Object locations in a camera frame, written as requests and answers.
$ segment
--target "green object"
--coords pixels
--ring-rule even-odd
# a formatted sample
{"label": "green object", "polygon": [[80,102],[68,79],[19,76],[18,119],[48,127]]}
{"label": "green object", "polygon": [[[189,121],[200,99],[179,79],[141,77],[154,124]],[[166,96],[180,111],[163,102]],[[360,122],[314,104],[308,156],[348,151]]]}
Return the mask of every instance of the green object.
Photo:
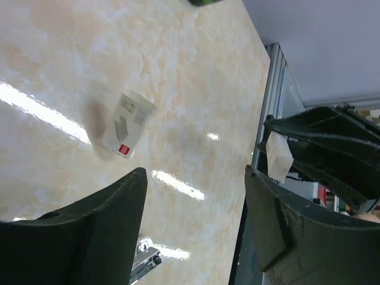
{"label": "green object", "polygon": [[219,1],[221,0],[189,0],[189,2],[195,6],[204,6],[204,5],[212,4]]}

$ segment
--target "marble countertop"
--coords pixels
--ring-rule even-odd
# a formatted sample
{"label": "marble countertop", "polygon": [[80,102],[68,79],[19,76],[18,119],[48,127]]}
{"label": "marble countertop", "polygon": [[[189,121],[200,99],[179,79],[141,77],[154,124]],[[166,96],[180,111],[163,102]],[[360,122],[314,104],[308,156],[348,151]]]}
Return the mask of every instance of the marble countertop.
{"label": "marble countertop", "polygon": [[[227,284],[270,61],[241,0],[5,0],[0,50],[0,219],[144,167],[138,284]],[[158,109],[128,160],[101,144],[125,90]]]}

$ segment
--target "white paper tag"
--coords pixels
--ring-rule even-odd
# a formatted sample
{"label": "white paper tag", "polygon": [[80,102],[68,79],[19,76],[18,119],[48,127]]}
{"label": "white paper tag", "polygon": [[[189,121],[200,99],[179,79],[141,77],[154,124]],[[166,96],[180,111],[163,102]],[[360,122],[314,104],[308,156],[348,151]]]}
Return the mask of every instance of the white paper tag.
{"label": "white paper tag", "polygon": [[124,158],[130,157],[147,121],[156,110],[153,103],[136,92],[122,94],[112,121],[103,134],[103,145]]}

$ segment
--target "black plastic part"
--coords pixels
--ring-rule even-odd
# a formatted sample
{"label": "black plastic part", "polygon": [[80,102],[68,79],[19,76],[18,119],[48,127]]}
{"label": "black plastic part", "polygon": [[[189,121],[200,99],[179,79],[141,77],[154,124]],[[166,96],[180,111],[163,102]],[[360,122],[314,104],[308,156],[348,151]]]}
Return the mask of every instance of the black plastic part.
{"label": "black plastic part", "polygon": [[189,2],[194,6],[210,5],[220,1],[222,0],[189,0]]}
{"label": "black plastic part", "polygon": [[146,192],[137,168],[37,220],[0,222],[1,284],[128,284]]}
{"label": "black plastic part", "polygon": [[270,284],[357,285],[380,280],[380,224],[316,205],[250,166],[245,188],[258,264]]}
{"label": "black plastic part", "polygon": [[[290,172],[316,181],[341,197],[355,213],[371,211],[380,199],[380,128],[350,108],[318,107],[265,128],[296,139]],[[265,152],[265,140],[258,148]]]}

